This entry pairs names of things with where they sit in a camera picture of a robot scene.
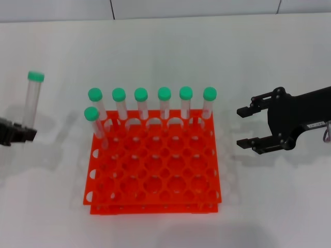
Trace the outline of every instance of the test tube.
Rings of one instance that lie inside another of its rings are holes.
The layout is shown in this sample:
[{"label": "test tube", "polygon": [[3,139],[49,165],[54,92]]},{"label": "test tube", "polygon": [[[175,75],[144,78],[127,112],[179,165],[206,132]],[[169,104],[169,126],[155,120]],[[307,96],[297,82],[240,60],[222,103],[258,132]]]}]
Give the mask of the test tube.
[{"label": "test tube", "polygon": [[180,116],[183,119],[190,118],[190,110],[191,110],[191,98],[193,96],[193,91],[190,87],[184,86],[179,91],[179,97],[182,100],[181,108],[180,108]]},{"label": "test tube", "polygon": [[148,108],[147,108],[147,90],[144,88],[138,88],[134,92],[134,98],[138,104],[138,111],[140,119],[146,120],[148,119]]},{"label": "test tube", "polygon": [[36,71],[29,71],[27,75],[29,84],[27,87],[24,115],[22,120],[23,127],[33,128],[35,124],[40,87],[44,77],[44,74]]},{"label": "test tube", "polygon": [[101,90],[99,88],[90,89],[88,91],[88,97],[93,102],[93,105],[98,109],[100,113],[100,120],[106,120],[107,112],[104,108]]},{"label": "test tube", "polygon": [[125,91],[122,88],[116,88],[112,92],[114,101],[116,102],[116,108],[118,116],[121,120],[126,120],[128,118],[128,112],[125,104]]},{"label": "test tube", "polygon": [[161,119],[169,118],[171,91],[168,87],[159,88],[158,97],[160,99],[160,116]]},{"label": "test tube", "polygon": [[209,119],[213,112],[213,101],[216,99],[217,91],[213,87],[207,87],[203,91],[202,118]]},{"label": "test tube", "polygon": [[107,140],[106,135],[104,133],[104,130],[102,128],[102,124],[101,124],[101,121],[99,119],[100,114],[99,114],[97,108],[96,107],[88,107],[87,109],[85,109],[84,115],[85,115],[86,120],[91,122],[92,127],[94,129],[95,136],[98,139],[102,140],[101,147],[103,149],[107,149],[108,148],[108,140]]}]

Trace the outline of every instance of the white table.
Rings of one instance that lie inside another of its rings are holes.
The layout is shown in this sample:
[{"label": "white table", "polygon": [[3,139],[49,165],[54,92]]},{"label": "white table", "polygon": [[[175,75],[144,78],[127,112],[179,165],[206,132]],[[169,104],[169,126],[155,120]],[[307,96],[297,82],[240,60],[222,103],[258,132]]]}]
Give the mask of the white table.
[{"label": "white table", "polygon": [[[324,130],[292,151],[259,156],[236,140],[268,135],[266,112],[241,119],[250,98],[283,86],[330,85],[331,15],[257,15],[0,25],[0,116],[21,121],[27,72],[43,71],[33,143],[0,148],[0,247],[327,247],[330,146]],[[87,91],[218,90],[215,133],[223,203],[217,214],[89,215],[82,205],[92,128]]]}]

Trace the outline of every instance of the white wall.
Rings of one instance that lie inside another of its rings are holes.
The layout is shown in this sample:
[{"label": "white wall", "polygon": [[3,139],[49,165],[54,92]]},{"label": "white wall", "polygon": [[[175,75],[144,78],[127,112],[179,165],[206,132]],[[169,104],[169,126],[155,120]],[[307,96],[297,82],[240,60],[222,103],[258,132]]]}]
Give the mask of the white wall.
[{"label": "white wall", "polygon": [[113,19],[110,0],[0,0],[0,22]]},{"label": "white wall", "polygon": [[276,13],[279,0],[112,0],[115,19]]},{"label": "white wall", "polygon": [[331,0],[282,0],[279,13],[331,12]]}]

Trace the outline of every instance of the test tube rack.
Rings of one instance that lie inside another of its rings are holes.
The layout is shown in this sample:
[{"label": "test tube rack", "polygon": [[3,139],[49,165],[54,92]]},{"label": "test tube rack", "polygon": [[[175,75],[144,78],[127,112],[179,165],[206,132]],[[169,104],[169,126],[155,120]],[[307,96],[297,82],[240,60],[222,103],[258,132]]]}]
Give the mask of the test tube rack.
[{"label": "test tube rack", "polygon": [[180,110],[160,119],[160,110],[149,110],[139,119],[137,110],[120,120],[107,111],[102,124],[107,150],[93,136],[84,193],[91,214],[213,213],[218,212],[221,190],[213,116],[202,119],[202,110]]}]

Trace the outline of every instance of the green cap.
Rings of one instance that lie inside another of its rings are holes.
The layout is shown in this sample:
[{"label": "green cap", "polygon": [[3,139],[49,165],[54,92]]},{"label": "green cap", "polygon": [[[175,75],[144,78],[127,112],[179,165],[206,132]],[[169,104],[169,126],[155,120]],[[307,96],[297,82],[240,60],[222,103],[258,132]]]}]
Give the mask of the green cap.
[{"label": "green cap", "polygon": [[85,109],[84,115],[88,121],[95,121],[99,118],[99,112],[96,107],[88,107]]},{"label": "green cap", "polygon": [[191,87],[188,86],[182,87],[179,91],[179,97],[182,100],[191,100],[191,98],[193,97],[193,91]]},{"label": "green cap", "polygon": [[171,98],[171,91],[168,87],[161,87],[157,93],[158,97],[162,101],[168,101]]},{"label": "green cap", "polygon": [[122,102],[125,100],[125,91],[122,88],[116,88],[113,90],[112,96],[115,102]]},{"label": "green cap", "polygon": [[88,91],[88,98],[93,102],[98,102],[102,99],[102,92],[99,88],[92,88]]},{"label": "green cap", "polygon": [[137,102],[144,102],[147,100],[147,90],[144,88],[138,88],[134,91],[134,98]]},{"label": "green cap", "polygon": [[44,78],[45,78],[45,75],[43,73],[37,72],[37,71],[29,71],[29,73],[27,75],[27,79],[29,79],[30,81],[38,82],[38,83],[42,83]]},{"label": "green cap", "polygon": [[213,87],[207,87],[203,91],[203,98],[206,101],[214,101],[216,99],[216,96],[217,96],[217,91]]}]

